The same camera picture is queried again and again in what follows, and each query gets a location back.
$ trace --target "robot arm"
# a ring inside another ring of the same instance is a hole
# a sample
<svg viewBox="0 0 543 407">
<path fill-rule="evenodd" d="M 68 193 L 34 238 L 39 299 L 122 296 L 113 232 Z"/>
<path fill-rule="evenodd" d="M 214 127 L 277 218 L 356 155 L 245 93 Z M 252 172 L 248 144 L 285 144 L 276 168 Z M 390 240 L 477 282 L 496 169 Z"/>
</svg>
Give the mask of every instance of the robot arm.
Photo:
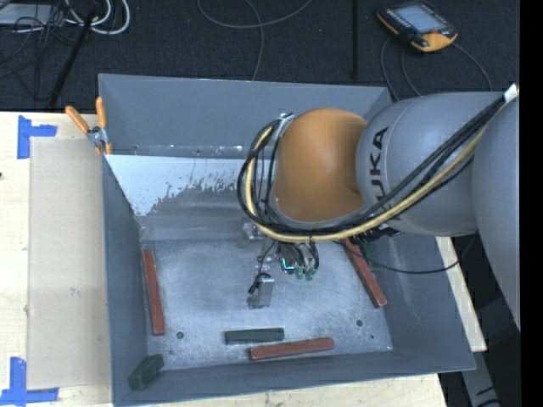
<svg viewBox="0 0 543 407">
<path fill-rule="evenodd" d="M 505 94 L 427 95 L 391 104 L 369 123 L 345 110 L 311 110 L 277 140 L 274 121 L 255 139 L 238 199 L 280 243 L 340 240 L 383 227 L 448 237 L 479 231 L 518 315 L 517 96 L 515 85 Z M 271 140 L 274 177 L 258 198 L 255 164 Z"/>
</svg>

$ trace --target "handheld device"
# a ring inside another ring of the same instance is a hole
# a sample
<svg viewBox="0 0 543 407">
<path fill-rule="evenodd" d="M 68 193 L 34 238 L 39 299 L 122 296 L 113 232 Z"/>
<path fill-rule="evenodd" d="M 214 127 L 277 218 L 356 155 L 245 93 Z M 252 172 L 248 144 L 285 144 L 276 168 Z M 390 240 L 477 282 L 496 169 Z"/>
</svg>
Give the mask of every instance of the handheld device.
<svg viewBox="0 0 543 407">
<path fill-rule="evenodd" d="M 398 39 L 425 53 L 447 47 L 458 36 L 456 27 L 423 0 L 379 8 L 377 17 Z"/>
</svg>

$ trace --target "blue tape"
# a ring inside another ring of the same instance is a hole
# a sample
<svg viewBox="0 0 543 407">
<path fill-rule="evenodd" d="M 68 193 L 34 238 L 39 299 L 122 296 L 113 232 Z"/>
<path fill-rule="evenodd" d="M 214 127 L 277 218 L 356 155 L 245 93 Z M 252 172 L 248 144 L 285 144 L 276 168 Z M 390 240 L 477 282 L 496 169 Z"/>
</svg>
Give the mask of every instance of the blue tape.
<svg viewBox="0 0 543 407">
<path fill-rule="evenodd" d="M 54 137 L 57 134 L 55 125 L 32 126 L 32 121 L 19 116 L 19 134 L 17 140 L 17 158 L 28 159 L 31 156 L 31 137 Z"/>
<path fill-rule="evenodd" d="M 9 359 L 11 370 L 9 373 L 9 389 L 0 393 L 0 405 L 16 405 L 26 407 L 27 403 L 44 403 L 56 401 L 59 397 L 59 388 L 44 390 L 26 390 L 26 361 L 18 357 Z"/>
</svg>

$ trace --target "bin floor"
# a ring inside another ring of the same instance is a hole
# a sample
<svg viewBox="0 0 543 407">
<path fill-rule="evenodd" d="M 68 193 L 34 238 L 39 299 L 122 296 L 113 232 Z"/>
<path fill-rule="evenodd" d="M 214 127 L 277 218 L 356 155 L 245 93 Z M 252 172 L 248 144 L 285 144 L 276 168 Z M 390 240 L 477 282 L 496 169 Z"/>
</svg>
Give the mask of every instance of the bin floor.
<svg viewBox="0 0 543 407">
<path fill-rule="evenodd" d="M 164 357 L 165 370 L 247 362 L 247 348 L 226 345 L 224 332 L 282 327 L 284 341 L 332 337 L 324 354 L 391 350 L 383 309 L 376 309 L 354 268 L 335 243 L 318 243 L 320 267 L 311 281 L 265 263 L 275 284 L 269 307 L 251 309 L 248 289 L 261 242 L 240 248 L 235 240 L 153 242 L 166 333 L 153 336 L 148 353 Z"/>
</svg>

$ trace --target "black carpet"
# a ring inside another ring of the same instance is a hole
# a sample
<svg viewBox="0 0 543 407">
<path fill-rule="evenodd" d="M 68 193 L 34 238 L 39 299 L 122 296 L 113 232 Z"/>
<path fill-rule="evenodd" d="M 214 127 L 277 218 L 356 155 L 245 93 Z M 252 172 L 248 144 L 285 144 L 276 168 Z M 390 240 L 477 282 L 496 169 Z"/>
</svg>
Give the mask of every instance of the black carpet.
<svg viewBox="0 0 543 407">
<path fill-rule="evenodd" d="M 70 104 L 92 113 L 100 73 L 388 86 L 396 99 L 501 91 L 519 83 L 520 0 L 426 0 L 459 30 L 458 47 L 435 53 L 388 41 L 391 35 L 378 22 L 378 7 L 408 1 L 127 0 L 126 31 L 90 32 L 53 105 L 53 90 L 81 27 L 59 23 L 62 12 L 31 33 L 14 32 L 24 29 L 23 23 L 3 25 L 0 110 L 61 111 Z M 65 9 L 64 0 L 15 2 Z M 111 3 L 112 16 L 100 25 L 105 30 L 119 29 L 126 20 L 121 0 Z M 92 6 L 91 0 L 70 0 L 70 5 L 81 17 Z M 99 10 L 103 14 L 104 6 Z M 464 245 L 456 243 L 459 250 Z M 489 269 L 480 255 L 462 265 L 476 309 L 499 296 L 494 283 L 477 277 Z M 520 405 L 518 351 L 516 333 L 486 355 L 502 405 Z M 450 406 L 469 406 L 458 374 L 443 375 L 441 381 Z"/>
</svg>

